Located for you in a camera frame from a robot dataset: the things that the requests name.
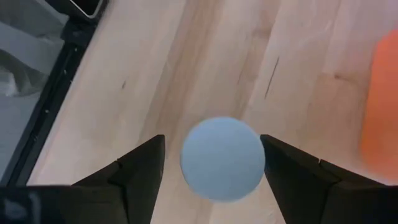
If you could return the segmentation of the white pill bottle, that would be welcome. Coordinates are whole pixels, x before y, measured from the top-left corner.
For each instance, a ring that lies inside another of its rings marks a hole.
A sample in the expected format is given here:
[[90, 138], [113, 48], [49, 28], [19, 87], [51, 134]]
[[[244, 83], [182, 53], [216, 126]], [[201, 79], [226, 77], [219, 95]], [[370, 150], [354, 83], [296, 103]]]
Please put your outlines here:
[[205, 119], [183, 141], [180, 167], [199, 196], [233, 202], [250, 194], [264, 175], [266, 156], [260, 135], [230, 117]]

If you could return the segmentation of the black aluminium rig frame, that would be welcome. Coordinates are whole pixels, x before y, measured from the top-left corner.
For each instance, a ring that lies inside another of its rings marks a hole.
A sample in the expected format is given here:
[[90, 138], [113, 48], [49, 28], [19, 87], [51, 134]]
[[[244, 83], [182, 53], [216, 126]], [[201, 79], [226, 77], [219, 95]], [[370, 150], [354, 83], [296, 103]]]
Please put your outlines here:
[[0, 187], [27, 183], [109, 0], [0, 0]]

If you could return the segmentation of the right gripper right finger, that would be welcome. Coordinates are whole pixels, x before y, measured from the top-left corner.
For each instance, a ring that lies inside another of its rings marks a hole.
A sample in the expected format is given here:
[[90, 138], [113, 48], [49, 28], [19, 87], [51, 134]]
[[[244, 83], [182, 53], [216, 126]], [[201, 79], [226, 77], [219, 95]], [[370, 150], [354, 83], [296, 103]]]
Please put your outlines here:
[[387, 186], [262, 135], [264, 173], [286, 224], [387, 224]]

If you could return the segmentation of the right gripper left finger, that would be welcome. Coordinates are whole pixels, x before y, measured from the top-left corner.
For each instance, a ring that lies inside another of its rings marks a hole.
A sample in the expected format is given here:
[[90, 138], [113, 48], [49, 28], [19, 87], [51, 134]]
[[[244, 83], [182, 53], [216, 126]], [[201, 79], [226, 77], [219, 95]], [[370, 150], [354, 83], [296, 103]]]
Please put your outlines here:
[[74, 183], [82, 193], [67, 224], [150, 224], [162, 181], [165, 136], [158, 134]]

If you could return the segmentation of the orange translucent plastic basket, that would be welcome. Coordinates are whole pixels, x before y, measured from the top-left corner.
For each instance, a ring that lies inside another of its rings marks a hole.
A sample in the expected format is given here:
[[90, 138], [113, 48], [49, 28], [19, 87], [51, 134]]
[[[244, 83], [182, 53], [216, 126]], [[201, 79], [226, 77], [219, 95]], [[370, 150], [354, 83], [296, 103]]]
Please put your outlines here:
[[371, 172], [398, 183], [398, 29], [374, 51], [360, 149]]

